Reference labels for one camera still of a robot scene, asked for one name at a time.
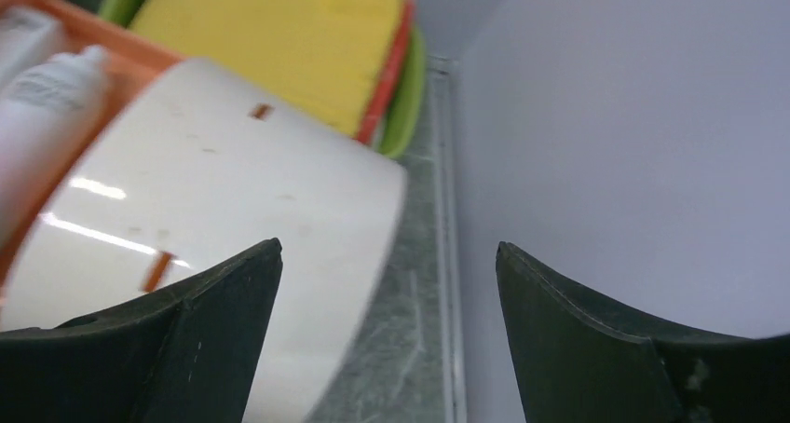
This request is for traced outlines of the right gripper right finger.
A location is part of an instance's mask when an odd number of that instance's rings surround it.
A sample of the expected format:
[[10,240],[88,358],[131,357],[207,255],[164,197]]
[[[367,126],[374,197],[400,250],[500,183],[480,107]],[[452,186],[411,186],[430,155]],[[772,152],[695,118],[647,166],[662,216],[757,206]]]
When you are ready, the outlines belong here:
[[627,306],[508,242],[497,286],[529,422],[785,422],[789,338],[696,329]]

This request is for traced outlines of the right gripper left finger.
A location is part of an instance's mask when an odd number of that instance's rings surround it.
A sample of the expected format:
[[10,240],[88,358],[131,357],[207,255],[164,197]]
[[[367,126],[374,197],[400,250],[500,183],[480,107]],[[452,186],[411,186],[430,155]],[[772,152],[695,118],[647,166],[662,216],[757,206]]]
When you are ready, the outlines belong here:
[[1,334],[5,422],[240,422],[283,269],[278,239],[57,327]]

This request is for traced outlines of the cream appliance with orange rim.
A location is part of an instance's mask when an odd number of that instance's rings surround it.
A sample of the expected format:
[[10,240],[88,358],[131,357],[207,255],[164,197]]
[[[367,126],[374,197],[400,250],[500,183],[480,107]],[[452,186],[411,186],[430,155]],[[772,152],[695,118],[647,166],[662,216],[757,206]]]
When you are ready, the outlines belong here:
[[240,422],[302,422],[340,370],[405,202],[398,163],[220,65],[65,0],[65,51],[108,51],[101,116],[1,241],[1,334],[51,329],[278,239],[283,269]]

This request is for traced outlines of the red printed package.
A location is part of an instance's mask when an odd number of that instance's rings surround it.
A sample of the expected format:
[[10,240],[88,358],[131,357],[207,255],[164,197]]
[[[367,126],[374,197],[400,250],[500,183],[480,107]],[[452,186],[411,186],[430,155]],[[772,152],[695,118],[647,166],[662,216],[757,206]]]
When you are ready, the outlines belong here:
[[394,92],[398,87],[403,62],[408,52],[414,11],[414,1],[405,0],[403,2],[400,24],[393,35],[384,66],[379,71],[378,84],[371,96],[366,113],[355,136],[355,140],[360,143],[371,144],[374,142],[375,134],[380,129],[379,124],[385,117]]

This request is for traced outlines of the pink blue spray bottle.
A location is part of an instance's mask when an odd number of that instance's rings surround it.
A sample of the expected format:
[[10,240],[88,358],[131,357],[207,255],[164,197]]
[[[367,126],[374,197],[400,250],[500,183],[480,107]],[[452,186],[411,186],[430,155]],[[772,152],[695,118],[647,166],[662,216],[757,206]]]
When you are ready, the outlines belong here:
[[23,71],[1,93],[1,241],[89,134],[109,88],[108,51],[57,53]]

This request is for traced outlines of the yellow cloth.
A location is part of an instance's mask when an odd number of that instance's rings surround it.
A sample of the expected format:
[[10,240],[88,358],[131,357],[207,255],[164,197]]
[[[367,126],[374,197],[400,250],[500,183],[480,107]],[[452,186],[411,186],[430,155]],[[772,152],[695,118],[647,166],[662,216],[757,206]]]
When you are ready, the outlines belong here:
[[405,0],[146,0],[131,30],[355,139]]

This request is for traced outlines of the green plastic tray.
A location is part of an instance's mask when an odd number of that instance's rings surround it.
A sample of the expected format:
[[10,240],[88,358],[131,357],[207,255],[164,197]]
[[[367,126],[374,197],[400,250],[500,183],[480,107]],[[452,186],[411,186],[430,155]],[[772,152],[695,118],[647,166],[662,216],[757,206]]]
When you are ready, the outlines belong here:
[[[122,27],[128,27],[146,0],[102,0],[98,15]],[[411,143],[420,117],[427,72],[425,39],[413,16],[410,42],[401,77],[380,129],[369,147],[389,158],[398,158]]]

